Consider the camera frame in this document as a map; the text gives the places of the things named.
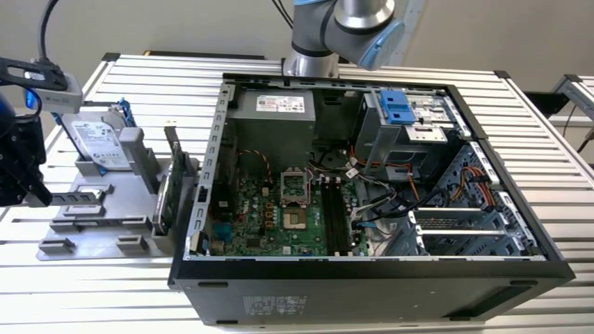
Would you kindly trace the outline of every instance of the power supply label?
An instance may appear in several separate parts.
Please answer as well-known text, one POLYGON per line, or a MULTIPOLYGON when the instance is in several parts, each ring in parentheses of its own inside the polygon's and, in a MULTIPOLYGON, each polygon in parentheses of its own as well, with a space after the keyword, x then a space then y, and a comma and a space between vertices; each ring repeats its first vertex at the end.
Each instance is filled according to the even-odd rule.
POLYGON ((275 111, 279 113, 305 113, 306 99, 303 96, 261 95, 257 111, 275 111))

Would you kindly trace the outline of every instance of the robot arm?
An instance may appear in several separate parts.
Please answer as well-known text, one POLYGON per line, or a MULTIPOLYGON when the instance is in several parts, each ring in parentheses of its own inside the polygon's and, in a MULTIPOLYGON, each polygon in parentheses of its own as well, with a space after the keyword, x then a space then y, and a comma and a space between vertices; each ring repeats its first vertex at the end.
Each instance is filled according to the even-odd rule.
POLYGON ((337 77, 342 56, 366 70, 386 64, 404 35, 396 0, 294 0, 285 75, 337 77))

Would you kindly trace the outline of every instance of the metal sheet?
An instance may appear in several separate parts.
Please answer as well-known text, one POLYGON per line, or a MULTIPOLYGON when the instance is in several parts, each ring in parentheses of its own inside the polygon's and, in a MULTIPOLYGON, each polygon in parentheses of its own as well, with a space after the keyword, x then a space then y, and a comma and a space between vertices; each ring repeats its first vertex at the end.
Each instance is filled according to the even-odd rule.
POLYGON ((545 223, 594 223, 594 206, 592 205, 580 207, 534 206, 533 210, 545 223))
POLYGON ((533 205, 594 205, 594 191, 522 190, 522 193, 533 205))

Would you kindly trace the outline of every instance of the metal frame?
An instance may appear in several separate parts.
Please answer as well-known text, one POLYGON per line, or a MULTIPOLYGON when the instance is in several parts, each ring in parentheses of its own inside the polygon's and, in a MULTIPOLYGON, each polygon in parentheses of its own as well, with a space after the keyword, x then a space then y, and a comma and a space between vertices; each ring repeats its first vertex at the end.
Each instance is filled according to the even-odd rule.
MULTIPOLYGON (((214 58, 122 56, 110 63, 115 64, 105 81, 91 79, 90 82, 94 83, 87 83, 87 86, 97 87, 95 95, 87 94, 89 99, 113 102, 122 96, 127 97, 134 104, 137 122, 149 134, 145 143, 158 154, 165 155, 170 151, 165 136, 158 136, 158 132, 163 133, 161 128, 165 122, 169 120, 183 125, 178 128, 182 145, 199 159, 203 159, 206 150, 201 142, 205 138, 202 133, 213 124, 222 72, 278 74, 281 70, 278 61, 214 58)), ((97 76, 106 70, 103 65, 101 67, 97 76)), ((565 153, 573 150, 562 150, 558 138, 546 131, 545 123, 549 122, 536 117, 536 111, 522 105, 502 79, 490 71, 385 67, 377 72, 368 72, 342 65, 341 76, 345 79, 424 81, 454 84, 458 87, 522 194, 570 262, 577 280, 485 324, 462 322, 445 326, 437 323, 420 324, 420 327, 410 328, 396 319, 384 324, 311 325, 305 326, 303 330, 333 334, 353 331, 592 333, 594 190, 592 177, 582 174, 565 153), (537 144, 534 140, 552 147, 538 148, 540 145, 533 145, 537 144), (549 173, 540 173, 540 170, 548 170, 549 173)), ((49 163, 43 166, 47 186, 53 191, 69 191, 75 177, 77 154, 61 128, 49 136, 47 147, 49 163)), ((202 329, 185 296, 177 292, 165 292, 170 258, 43 263, 36 260, 36 243, 46 235, 47 224, 55 213, 54 208, 11 208, 4 214, 0 210, 0 240, 4 242, 0 244, 0 263, 11 267, 3 274, 4 288, 0 294, 10 294, 3 295, 3 298, 14 301, 11 308, 3 313, 2 323, 23 324, 15 327, 16 331, 39 328, 43 331, 51 329, 61 332, 119 332, 123 328, 135 331, 170 331, 173 326, 178 331, 207 331, 209 328, 202 329), (36 280, 32 284, 31 277, 46 279, 36 280), (102 308, 102 312, 89 307, 102 308)), ((243 331, 283 333, 294 332, 295 327, 257 326, 245 328, 243 331)))

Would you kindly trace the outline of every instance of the white label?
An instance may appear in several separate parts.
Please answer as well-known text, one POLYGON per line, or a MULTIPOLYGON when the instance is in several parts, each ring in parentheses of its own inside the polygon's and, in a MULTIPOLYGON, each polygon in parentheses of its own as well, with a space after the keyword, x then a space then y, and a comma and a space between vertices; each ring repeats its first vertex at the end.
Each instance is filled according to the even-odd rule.
POLYGON ((247 315, 302 315, 307 296, 243 296, 247 315))
POLYGON ((273 96, 258 97, 257 111, 278 111, 279 113, 305 113, 306 100, 303 96, 273 96))
POLYGON ((130 168, 114 128, 103 122, 73 122, 91 159, 107 169, 130 168))
POLYGON ((357 176, 357 174, 360 174, 360 171, 354 168, 349 169, 349 171, 346 172, 346 176, 352 179, 357 176))
POLYGON ((349 162, 352 163, 352 166, 356 167, 357 164, 358 164, 358 162, 360 162, 360 160, 357 160, 356 157, 350 157, 350 158, 349 158, 349 162))

